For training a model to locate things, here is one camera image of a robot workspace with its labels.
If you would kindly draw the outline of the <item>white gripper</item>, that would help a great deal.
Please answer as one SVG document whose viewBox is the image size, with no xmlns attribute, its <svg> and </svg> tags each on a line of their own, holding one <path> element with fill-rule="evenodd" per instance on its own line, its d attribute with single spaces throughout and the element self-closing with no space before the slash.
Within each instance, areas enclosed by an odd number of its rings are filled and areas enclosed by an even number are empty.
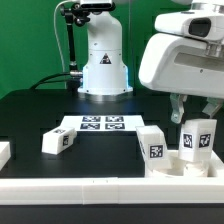
<svg viewBox="0 0 224 224">
<path fill-rule="evenodd" d="M 224 104 L 224 59 L 206 56 L 205 49 L 205 42 L 162 33 L 147 43 L 140 82 L 151 90 L 171 93 L 174 123 L 182 120 L 186 95 L 213 97 L 207 99 L 203 109 L 210 118 Z"/>
</svg>

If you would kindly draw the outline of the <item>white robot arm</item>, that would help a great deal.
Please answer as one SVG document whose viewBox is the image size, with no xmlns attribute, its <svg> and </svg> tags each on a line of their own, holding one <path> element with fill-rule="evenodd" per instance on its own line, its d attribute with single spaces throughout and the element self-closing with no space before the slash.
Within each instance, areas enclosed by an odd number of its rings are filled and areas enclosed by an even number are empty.
<svg viewBox="0 0 224 224">
<path fill-rule="evenodd" d="M 139 80 L 171 94 L 173 122 L 182 120 L 189 95 L 205 97 L 203 112 L 212 117 L 224 105 L 224 0 L 173 1 L 190 9 L 156 17 L 157 33 L 145 48 Z M 121 40 L 121 28 L 109 14 L 91 17 L 83 93 L 108 96 L 127 90 Z"/>
</svg>

